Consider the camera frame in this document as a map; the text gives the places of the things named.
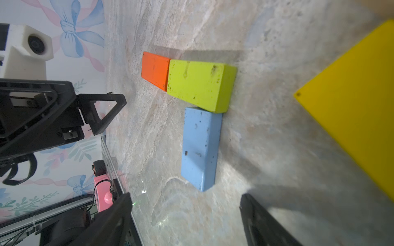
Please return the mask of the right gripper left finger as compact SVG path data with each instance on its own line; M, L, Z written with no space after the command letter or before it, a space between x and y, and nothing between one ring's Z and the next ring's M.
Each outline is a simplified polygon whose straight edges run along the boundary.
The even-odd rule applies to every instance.
M123 246L129 231L132 200L129 193L121 195L107 210L98 214L72 246Z

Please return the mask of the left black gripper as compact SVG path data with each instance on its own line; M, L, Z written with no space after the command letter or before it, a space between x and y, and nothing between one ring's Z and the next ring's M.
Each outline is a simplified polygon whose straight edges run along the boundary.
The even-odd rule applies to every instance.
M123 94L76 95L71 82L1 79L1 159L100 135L126 106Z

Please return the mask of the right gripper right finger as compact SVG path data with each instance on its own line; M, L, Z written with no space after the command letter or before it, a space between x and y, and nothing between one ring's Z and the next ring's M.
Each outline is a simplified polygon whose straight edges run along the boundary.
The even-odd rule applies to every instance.
M302 246L251 194L242 195L240 212L249 246Z

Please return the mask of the orange block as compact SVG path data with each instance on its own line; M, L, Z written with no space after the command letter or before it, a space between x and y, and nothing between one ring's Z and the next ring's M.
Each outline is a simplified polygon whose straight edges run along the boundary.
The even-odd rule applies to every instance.
M168 57L143 52L141 77L166 92L170 61Z

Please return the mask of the light blue block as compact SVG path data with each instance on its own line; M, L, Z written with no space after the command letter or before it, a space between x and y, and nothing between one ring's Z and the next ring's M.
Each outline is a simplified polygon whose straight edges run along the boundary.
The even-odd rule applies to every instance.
M181 174L201 192L215 183L222 118L221 113L185 109Z

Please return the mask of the green block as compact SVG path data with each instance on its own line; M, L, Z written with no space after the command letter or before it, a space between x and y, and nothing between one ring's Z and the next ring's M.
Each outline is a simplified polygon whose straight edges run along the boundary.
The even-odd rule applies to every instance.
M172 59L167 93L212 113L228 111L237 67Z

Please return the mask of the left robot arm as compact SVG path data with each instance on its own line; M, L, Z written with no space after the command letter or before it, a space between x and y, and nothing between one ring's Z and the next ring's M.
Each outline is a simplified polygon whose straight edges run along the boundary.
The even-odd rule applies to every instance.
M76 94L67 81L1 79L1 177L17 186L36 172L35 153L102 134L127 104L123 94Z

